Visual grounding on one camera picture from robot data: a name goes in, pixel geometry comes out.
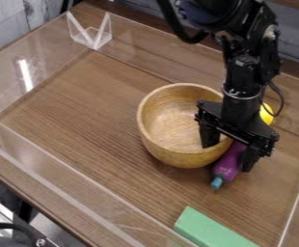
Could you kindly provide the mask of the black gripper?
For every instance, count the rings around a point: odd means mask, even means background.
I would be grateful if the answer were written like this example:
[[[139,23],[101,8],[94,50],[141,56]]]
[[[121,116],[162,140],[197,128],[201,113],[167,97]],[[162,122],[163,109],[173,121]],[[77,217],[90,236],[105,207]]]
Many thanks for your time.
[[[271,156],[281,135],[265,123],[261,115],[255,113],[247,120],[239,116],[241,111],[223,115],[223,103],[199,100],[199,112],[195,121],[201,127],[203,148],[210,148],[219,143],[221,134],[247,146],[242,159],[242,171],[250,172],[254,164],[263,156]]]

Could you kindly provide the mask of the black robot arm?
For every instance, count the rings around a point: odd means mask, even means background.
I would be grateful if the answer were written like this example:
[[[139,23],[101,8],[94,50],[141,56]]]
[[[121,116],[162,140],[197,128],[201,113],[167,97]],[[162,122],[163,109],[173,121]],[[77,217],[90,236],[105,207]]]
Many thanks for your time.
[[[281,139],[261,118],[266,89],[281,74],[279,23],[265,0],[157,0],[174,34],[197,44],[221,41],[227,74],[223,100],[198,101],[203,146],[226,135],[246,145],[241,168],[249,172],[273,154]]]

